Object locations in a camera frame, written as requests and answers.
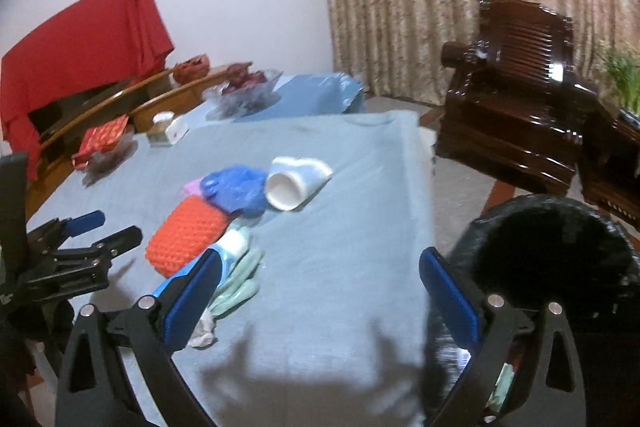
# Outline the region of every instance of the red textured sponge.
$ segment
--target red textured sponge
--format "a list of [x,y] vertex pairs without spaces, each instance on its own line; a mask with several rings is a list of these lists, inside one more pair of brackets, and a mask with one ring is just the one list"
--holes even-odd
[[225,233],[229,216],[197,196],[174,208],[146,245],[145,257],[165,277],[171,277]]

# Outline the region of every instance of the red cloth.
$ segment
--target red cloth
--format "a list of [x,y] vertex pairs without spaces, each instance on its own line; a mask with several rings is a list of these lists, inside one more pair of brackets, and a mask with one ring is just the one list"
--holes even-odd
[[29,112],[92,87],[146,78],[173,50],[154,0],[80,0],[11,48],[2,58],[2,131],[14,152],[29,153],[29,177],[36,179],[40,156]]

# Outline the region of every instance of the blue plastic sheet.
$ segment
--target blue plastic sheet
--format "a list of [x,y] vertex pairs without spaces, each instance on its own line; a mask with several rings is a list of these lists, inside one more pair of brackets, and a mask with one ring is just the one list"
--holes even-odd
[[364,112],[362,87],[345,73],[299,74],[277,90],[280,99],[271,107],[234,121]]
[[267,208],[264,182],[267,173],[247,165],[234,165],[212,172],[200,182],[202,196],[228,214],[240,211],[245,216],[259,216]]

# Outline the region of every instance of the tablecloth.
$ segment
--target tablecloth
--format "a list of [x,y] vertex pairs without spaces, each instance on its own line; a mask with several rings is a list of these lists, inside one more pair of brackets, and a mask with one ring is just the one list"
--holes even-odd
[[[268,210],[254,223],[266,251],[260,293],[218,323],[214,346],[186,348],[174,362],[220,427],[420,425],[428,295],[417,266],[434,241],[431,166],[415,114],[207,126],[173,148],[137,140],[108,178],[82,188],[73,173],[30,220],[32,229],[103,210],[106,224],[69,246],[129,225],[143,230],[143,244],[114,260],[110,287],[73,299],[76,311],[88,301],[102,311],[128,307],[159,285],[144,246],[186,182],[238,162],[266,169],[275,156],[314,156],[334,178],[301,210]],[[147,418],[164,425],[131,357],[126,365]]]

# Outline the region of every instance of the trash can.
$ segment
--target trash can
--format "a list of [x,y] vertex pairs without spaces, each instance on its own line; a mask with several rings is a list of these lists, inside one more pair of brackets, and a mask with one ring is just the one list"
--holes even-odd
[[[640,425],[640,257],[620,225],[575,200],[520,196],[472,221],[447,260],[517,308],[562,304],[582,366],[588,426]],[[427,415],[462,371],[458,352],[432,310]]]

